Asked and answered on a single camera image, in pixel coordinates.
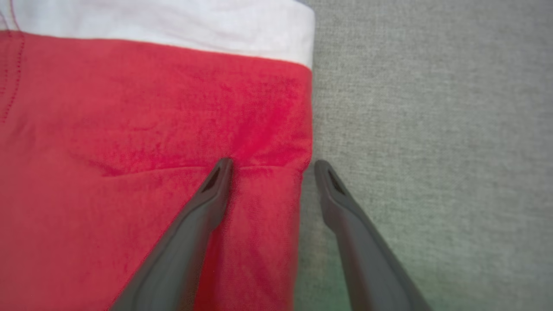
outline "red fabric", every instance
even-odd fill
[[[1,310],[107,309],[221,157],[196,309],[292,308],[308,68],[20,32],[0,53]]]

